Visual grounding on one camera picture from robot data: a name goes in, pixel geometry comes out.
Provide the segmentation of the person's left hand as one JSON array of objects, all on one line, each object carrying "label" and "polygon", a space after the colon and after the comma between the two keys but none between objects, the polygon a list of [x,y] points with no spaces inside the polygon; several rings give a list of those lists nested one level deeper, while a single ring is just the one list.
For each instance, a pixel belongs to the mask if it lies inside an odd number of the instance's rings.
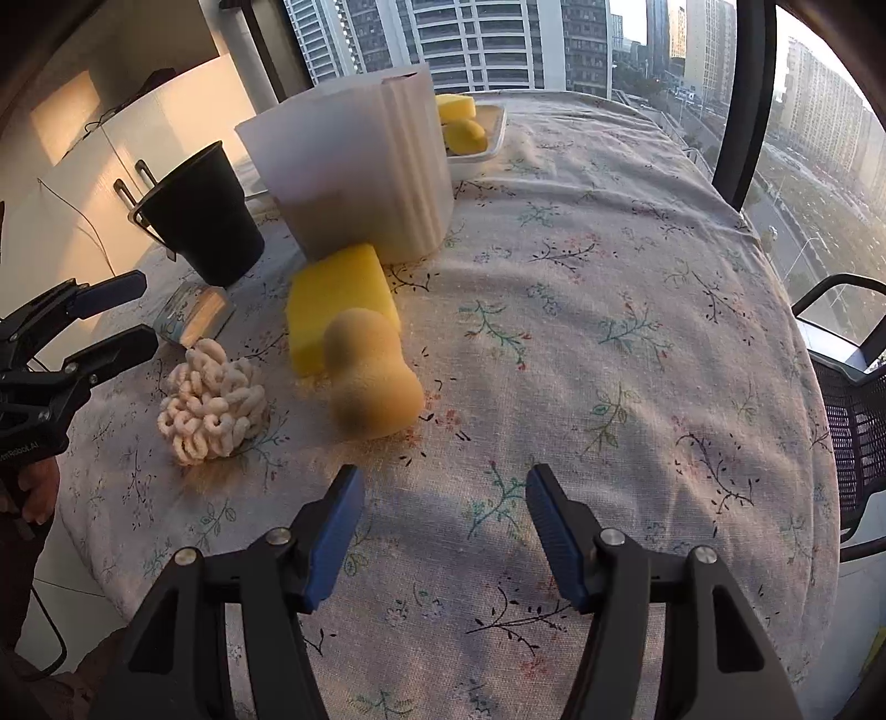
[{"label": "person's left hand", "polygon": [[18,486],[25,493],[21,515],[27,522],[47,523],[54,515],[60,487],[59,464],[54,457],[27,465],[19,473]]}]

